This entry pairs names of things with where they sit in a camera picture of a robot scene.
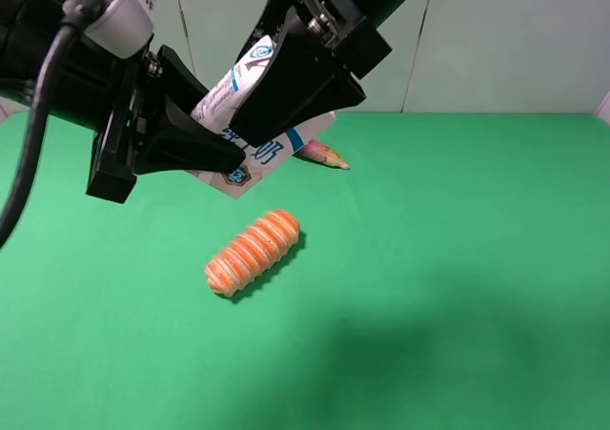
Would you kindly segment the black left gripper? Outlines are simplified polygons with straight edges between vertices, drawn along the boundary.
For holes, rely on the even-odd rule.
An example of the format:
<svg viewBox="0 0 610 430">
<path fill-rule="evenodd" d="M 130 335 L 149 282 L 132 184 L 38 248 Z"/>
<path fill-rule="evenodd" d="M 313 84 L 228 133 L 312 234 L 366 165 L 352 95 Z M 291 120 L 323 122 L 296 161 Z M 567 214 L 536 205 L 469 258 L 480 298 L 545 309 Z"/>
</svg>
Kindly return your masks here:
<svg viewBox="0 0 610 430">
<path fill-rule="evenodd" d="M 145 126 L 136 138 L 135 173 L 226 174 L 244 161 L 241 148 L 190 117 L 209 90 L 171 47 L 162 45 L 156 55 L 144 47 L 120 59 L 83 38 L 62 64 L 51 115 L 93 132 L 89 196 L 122 204 L 132 192 L 133 101 L 160 75 L 161 89 L 171 100 L 146 108 L 140 116 Z"/>
</svg>

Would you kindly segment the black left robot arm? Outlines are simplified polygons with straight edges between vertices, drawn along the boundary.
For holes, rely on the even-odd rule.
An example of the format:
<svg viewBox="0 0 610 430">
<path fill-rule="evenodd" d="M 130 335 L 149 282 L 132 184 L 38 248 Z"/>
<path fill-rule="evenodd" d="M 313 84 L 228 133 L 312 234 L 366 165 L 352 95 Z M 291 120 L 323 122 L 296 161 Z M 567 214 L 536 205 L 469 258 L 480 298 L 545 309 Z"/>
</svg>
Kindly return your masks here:
<svg viewBox="0 0 610 430">
<path fill-rule="evenodd" d="M 30 103 L 62 18 L 55 0 L 1 0 L 3 96 Z M 166 45 L 122 60 L 82 37 L 62 65 L 50 113 L 94 133 L 88 195 L 123 203 L 142 174 L 230 173 L 242 164 L 237 145 L 191 117 L 207 92 Z"/>
</svg>

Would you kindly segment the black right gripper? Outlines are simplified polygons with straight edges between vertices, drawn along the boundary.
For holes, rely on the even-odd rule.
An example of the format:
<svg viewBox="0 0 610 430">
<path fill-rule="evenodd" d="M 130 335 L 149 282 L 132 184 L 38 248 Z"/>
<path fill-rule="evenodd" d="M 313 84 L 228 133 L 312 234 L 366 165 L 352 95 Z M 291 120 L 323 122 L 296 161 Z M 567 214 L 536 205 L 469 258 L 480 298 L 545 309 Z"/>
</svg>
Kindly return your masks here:
<svg viewBox="0 0 610 430">
<path fill-rule="evenodd" d="M 310 30 L 322 43 L 292 8 L 296 0 L 267 0 L 235 59 L 264 36 L 278 42 L 230 122 L 231 130 L 252 146 L 363 102 L 366 95 L 352 74 L 364 78 L 392 51 L 356 0 L 297 1 L 311 14 Z"/>
</svg>

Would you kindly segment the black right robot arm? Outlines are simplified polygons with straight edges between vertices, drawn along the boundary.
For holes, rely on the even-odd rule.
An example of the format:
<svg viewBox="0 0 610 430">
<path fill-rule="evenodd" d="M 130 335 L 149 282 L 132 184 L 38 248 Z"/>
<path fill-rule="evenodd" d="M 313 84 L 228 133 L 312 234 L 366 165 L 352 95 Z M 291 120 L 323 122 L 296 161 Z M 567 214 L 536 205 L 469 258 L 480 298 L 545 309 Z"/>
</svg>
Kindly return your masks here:
<svg viewBox="0 0 610 430">
<path fill-rule="evenodd" d="M 359 80 L 391 47 L 379 26 L 406 0 L 267 0 L 244 44 L 268 35 L 274 54 L 230 127 L 262 145 L 323 113 L 362 103 Z"/>
</svg>

